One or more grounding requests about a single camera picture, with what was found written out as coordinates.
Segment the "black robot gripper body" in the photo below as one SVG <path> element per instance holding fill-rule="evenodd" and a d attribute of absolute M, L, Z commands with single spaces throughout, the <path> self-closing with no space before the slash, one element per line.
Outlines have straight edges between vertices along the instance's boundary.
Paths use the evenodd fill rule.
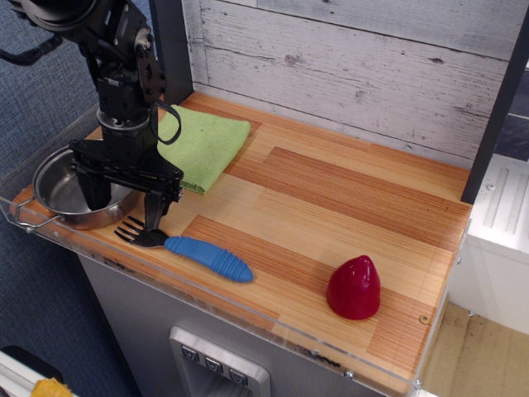
<path fill-rule="evenodd" d="M 183 171 L 164 159 L 157 150 L 158 121 L 117 126 L 112 119 L 100 121 L 102 139 L 72 140 L 72 166 L 99 175 L 145 194 L 158 192 L 172 202 L 181 198 Z"/>

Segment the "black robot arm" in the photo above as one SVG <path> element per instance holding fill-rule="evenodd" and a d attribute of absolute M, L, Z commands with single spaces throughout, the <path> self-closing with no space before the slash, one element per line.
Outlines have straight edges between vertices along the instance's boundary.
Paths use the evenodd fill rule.
<path fill-rule="evenodd" d="M 52 38 L 21 55 L 2 54 L 15 65 L 32 65 L 62 41 L 76 43 L 88 64 L 99 97 L 101 140 L 72 140 L 73 169 L 88 207 L 108 205 L 112 184 L 144 193 L 145 229 L 158 228 L 169 206 L 179 201 L 183 171 L 159 152 L 171 145 L 158 132 L 158 111 L 180 116 L 161 96 L 166 74 L 155 57 L 154 38 L 144 14 L 131 1 L 12 1 L 22 19 Z"/>

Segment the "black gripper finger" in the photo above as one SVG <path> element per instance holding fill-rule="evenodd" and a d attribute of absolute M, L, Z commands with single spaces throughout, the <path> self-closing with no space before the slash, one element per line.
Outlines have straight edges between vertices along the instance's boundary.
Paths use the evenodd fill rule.
<path fill-rule="evenodd" d="M 88 208 L 92 211 L 105 208 L 112 197 L 111 184 L 86 170 L 77 169 L 76 174 Z"/>
<path fill-rule="evenodd" d="M 158 192 L 147 193 L 144 198 L 145 229 L 157 229 L 163 216 L 169 211 L 172 200 L 169 196 Z"/>

